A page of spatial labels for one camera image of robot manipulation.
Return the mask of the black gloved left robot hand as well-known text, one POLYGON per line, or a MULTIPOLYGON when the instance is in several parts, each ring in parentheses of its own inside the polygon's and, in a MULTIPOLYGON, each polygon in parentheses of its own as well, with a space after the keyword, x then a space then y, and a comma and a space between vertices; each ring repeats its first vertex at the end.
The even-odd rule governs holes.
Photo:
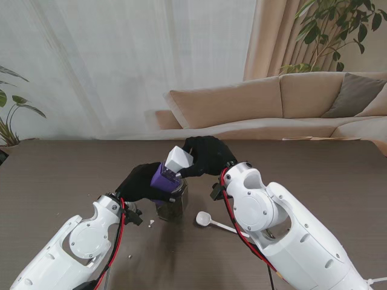
POLYGON ((118 199, 125 202, 136 202, 141 199, 174 203, 170 193, 151 187, 151 180, 156 173, 160 162, 141 164, 132 169, 130 174, 115 190, 118 199))

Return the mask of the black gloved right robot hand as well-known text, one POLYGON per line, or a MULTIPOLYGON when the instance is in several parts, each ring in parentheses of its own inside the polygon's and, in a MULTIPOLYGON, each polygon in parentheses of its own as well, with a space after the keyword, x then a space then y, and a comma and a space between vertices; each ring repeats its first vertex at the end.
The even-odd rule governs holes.
POLYGON ((185 139, 183 150, 193 157, 193 164, 178 172, 182 178, 204 174, 219 176, 223 169, 238 163, 228 146, 213 136, 189 137, 185 139))

